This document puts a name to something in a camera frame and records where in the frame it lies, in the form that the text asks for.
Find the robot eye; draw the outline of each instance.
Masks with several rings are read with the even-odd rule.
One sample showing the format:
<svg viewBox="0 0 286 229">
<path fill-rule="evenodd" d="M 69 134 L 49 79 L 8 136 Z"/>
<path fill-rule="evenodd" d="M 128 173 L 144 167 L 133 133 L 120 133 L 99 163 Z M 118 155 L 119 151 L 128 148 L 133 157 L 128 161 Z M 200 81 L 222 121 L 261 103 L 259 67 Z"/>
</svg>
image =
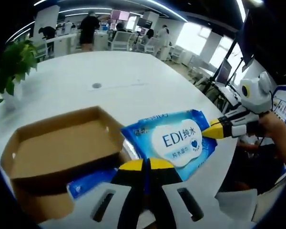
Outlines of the robot eye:
<svg viewBox="0 0 286 229">
<path fill-rule="evenodd" d="M 242 86 L 242 93 L 244 94 L 244 96 L 248 97 L 248 90 L 245 86 Z"/>
</svg>

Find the green leaves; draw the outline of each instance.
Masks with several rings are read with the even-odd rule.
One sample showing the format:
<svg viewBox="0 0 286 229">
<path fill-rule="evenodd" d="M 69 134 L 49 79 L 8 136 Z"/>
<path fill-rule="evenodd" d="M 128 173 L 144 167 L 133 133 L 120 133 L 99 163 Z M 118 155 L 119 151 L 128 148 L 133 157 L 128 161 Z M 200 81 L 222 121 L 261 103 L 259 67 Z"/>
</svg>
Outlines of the green leaves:
<svg viewBox="0 0 286 229">
<path fill-rule="evenodd" d="M 14 95 L 14 83 L 25 80 L 31 68 L 37 70 L 36 48 L 31 41 L 14 42 L 9 44 L 0 57 L 0 94 L 6 90 Z"/>
</svg>

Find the cardboard box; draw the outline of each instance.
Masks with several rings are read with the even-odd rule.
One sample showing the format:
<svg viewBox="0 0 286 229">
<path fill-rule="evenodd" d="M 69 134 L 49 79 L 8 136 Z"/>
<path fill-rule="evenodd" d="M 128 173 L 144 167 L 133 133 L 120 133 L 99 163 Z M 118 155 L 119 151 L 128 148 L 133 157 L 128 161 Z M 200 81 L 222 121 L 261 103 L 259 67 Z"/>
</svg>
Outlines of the cardboard box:
<svg viewBox="0 0 286 229">
<path fill-rule="evenodd" d="M 121 153 L 121 127 L 101 108 L 92 107 L 17 129 L 1 166 L 22 209 L 36 223 L 70 214 L 74 204 L 67 183 L 130 160 Z"/>
</svg>

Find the blue wet wipes package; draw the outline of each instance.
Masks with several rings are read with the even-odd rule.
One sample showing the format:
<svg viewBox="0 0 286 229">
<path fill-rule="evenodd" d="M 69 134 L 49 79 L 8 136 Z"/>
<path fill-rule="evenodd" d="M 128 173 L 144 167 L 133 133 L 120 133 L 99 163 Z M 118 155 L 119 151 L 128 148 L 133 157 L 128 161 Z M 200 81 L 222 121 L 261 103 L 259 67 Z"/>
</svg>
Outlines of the blue wet wipes package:
<svg viewBox="0 0 286 229">
<path fill-rule="evenodd" d="M 122 128 L 141 158 L 170 161 L 185 181 L 214 152 L 217 142 L 202 137 L 209 124 L 201 111 L 161 114 Z"/>
<path fill-rule="evenodd" d="M 67 190 L 73 199 L 77 199 L 102 182 L 110 183 L 117 171 L 116 168 L 95 171 L 70 182 L 67 185 Z"/>
</svg>

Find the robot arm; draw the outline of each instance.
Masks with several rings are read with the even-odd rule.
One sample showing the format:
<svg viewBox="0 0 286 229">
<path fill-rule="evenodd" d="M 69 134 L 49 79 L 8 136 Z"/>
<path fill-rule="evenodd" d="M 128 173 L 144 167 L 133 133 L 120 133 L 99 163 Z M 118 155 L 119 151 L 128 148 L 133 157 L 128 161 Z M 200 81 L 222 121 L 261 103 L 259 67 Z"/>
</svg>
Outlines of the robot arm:
<svg viewBox="0 0 286 229">
<path fill-rule="evenodd" d="M 203 136 L 221 139 L 259 131 L 259 116 L 272 107 L 269 76 L 263 72 L 257 79 L 242 79 L 240 88 L 242 105 L 211 121 L 210 127 L 202 132 Z"/>
</svg>

